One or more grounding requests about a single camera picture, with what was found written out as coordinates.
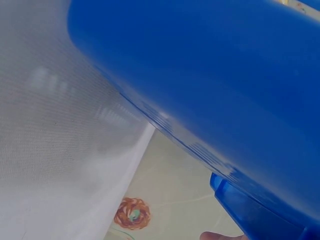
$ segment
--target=beige tile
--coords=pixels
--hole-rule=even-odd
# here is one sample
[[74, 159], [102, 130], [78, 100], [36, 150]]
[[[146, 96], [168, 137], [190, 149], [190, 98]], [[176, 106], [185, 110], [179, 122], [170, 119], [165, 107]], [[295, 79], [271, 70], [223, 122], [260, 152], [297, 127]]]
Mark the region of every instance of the beige tile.
[[197, 240], [203, 231], [240, 235], [214, 198], [210, 175], [210, 170], [156, 132], [126, 193], [149, 205], [151, 220], [138, 230], [114, 223], [105, 240]]

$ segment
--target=mesh screen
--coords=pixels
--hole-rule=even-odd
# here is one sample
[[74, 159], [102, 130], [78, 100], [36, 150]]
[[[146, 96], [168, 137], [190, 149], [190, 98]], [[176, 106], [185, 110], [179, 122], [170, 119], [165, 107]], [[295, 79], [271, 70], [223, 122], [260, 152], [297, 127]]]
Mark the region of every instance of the mesh screen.
[[71, 44], [68, 6], [0, 0], [3, 240], [102, 239], [146, 146], [145, 120]]

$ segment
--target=human hand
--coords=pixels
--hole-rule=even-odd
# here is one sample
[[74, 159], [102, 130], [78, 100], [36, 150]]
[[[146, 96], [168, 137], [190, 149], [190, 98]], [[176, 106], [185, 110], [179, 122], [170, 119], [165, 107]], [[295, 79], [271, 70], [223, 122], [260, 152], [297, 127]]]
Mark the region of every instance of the human hand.
[[205, 231], [204, 233], [201, 234], [200, 240], [249, 240], [249, 238], [247, 238], [245, 235], [231, 237], [231, 236], [223, 236], [221, 234], [214, 233], [214, 232]]

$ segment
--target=blue container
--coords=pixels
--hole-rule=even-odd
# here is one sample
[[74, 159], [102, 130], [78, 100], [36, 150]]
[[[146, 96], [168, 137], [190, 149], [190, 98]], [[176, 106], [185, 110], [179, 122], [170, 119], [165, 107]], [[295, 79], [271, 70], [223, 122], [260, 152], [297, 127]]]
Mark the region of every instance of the blue container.
[[320, 239], [319, 22], [272, 0], [73, 0], [68, 30], [250, 239]]

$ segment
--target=translucent blue plastic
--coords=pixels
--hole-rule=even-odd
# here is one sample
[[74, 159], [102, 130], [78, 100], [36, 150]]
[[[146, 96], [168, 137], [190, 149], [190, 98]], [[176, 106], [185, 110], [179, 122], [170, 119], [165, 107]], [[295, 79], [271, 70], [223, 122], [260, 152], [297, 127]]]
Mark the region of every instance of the translucent blue plastic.
[[68, 30], [214, 172], [216, 197], [251, 239], [320, 239], [316, 20], [271, 0], [73, 0]]

